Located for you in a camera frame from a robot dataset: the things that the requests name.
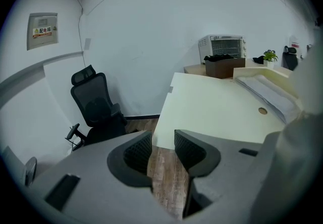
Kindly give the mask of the black mesh office chair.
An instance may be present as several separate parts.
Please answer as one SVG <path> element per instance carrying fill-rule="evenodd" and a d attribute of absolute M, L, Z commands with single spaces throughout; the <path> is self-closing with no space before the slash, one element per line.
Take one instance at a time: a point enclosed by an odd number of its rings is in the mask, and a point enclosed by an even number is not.
<path fill-rule="evenodd" d="M 120 105 L 110 99 L 104 73 L 97 73 L 89 65 L 73 74 L 71 83 L 71 96 L 90 127 L 87 135 L 78 130 L 79 124 L 70 129 L 66 140 L 70 141 L 74 135 L 80 138 L 78 144 L 72 142 L 72 151 L 127 134 L 127 120 Z"/>

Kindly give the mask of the grey electrical wall panel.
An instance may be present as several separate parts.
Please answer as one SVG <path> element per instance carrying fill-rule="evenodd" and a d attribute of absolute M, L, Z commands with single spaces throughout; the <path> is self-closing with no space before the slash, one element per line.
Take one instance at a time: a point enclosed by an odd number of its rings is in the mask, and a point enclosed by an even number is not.
<path fill-rule="evenodd" d="M 58 43 L 57 13 L 32 13 L 27 27 L 27 50 Z"/>

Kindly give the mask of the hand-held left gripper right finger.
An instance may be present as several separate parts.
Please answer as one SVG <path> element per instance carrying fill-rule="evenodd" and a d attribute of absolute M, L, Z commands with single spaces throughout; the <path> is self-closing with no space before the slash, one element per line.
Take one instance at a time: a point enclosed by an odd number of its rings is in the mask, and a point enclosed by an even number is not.
<path fill-rule="evenodd" d="M 175 130 L 175 152 L 189 176 L 186 221 L 249 221 L 279 132 L 263 143 Z"/>

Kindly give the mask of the pale green box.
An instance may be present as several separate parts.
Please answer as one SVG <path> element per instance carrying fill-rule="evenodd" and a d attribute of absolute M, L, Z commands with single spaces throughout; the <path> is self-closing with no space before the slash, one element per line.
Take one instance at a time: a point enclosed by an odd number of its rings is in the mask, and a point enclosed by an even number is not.
<path fill-rule="evenodd" d="M 235 68 L 232 79 L 175 73 L 152 143 L 174 149 L 174 131 L 188 130 L 229 140 L 263 143 L 267 134 L 283 130 L 285 123 L 236 78 L 263 75 L 287 92 L 299 107 L 289 75 L 266 67 Z"/>

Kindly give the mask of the brown wooden box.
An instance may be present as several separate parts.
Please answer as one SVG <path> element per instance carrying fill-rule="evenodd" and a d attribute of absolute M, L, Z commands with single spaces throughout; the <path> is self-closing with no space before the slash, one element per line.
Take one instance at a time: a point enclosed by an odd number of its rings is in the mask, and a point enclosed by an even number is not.
<path fill-rule="evenodd" d="M 218 79 L 232 78 L 234 69 L 244 68 L 245 62 L 245 58 L 221 59 L 216 62 L 206 60 L 206 75 Z"/>

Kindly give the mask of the white toaster oven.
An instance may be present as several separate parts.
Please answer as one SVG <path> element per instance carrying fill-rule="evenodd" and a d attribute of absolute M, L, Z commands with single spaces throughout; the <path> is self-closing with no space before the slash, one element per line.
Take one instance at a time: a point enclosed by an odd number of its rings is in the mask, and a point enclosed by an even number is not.
<path fill-rule="evenodd" d="M 200 62 L 212 55 L 228 54 L 235 58 L 247 58 L 246 41 L 242 35 L 207 35 L 198 41 Z"/>

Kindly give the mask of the black cloth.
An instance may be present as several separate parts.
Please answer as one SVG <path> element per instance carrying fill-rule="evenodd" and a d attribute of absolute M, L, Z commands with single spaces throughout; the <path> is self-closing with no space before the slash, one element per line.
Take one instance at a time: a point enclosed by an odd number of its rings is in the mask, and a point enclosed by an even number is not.
<path fill-rule="evenodd" d="M 215 54 L 215 55 L 210 55 L 210 56 L 205 56 L 204 61 L 209 61 L 209 62 L 218 62 L 221 60 L 230 60 L 234 59 L 234 57 L 230 56 L 229 54 Z"/>

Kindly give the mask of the red and white wall sign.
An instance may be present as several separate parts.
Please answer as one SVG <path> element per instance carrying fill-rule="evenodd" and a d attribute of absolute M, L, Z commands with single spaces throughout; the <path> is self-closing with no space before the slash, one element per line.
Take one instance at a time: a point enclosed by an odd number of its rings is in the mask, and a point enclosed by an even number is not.
<path fill-rule="evenodd" d="M 296 49 L 296 57 L 298 59 L 301 59 L 302 53 L 301 53 L 300 44 L 299 44 L 298 38 L 295 37 L 294 35 L 290 35 L 289 37 L 289 46 Z"/>

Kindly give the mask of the potted purple flower plant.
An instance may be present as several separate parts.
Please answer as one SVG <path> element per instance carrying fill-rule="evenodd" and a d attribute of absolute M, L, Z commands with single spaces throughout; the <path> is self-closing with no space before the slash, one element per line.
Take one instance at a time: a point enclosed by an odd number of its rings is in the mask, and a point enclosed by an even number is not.
<path fill-rule="evenodd" d="M 278 56 L 274 50 L 267 50 L 263 53 L 263 64 L 267 68 L 273 69 L 275 62 L 278 61 Z"/>

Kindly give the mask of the black marble round table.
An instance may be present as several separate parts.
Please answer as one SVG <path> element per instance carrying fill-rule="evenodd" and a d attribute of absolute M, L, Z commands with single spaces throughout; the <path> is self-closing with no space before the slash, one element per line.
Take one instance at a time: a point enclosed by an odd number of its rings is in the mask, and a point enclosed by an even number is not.
<path fill-rule="evenodd" d="M 36 157 L 31 157 L 25 164 L 26 175 L 25 175 L 25 185 L 30 186 L 35 179 L 36 169 L 37 169 L 37 159 Z"/>

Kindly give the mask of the grey folded cloth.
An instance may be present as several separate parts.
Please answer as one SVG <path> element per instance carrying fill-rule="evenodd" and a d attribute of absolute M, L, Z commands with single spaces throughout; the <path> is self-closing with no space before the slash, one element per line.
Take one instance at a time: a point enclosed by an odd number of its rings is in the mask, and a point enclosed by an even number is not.
<path fill-rule="evenodd" d="M 299 116 L 300 108 L 292 96 L 265 76 L 241 76 L 235 80 L 261 98 L 285 124 Z"/>

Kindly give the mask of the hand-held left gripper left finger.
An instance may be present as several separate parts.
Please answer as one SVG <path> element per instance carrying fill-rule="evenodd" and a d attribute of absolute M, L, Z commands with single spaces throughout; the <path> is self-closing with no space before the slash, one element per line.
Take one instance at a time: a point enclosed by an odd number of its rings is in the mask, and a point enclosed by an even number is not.
<path fill-rule="evenodd" d="M 80 224 L 175 224 L 154 198 L 151 133 L 87 145 L 39 175 L 31 191 L 51 220 Z"/>

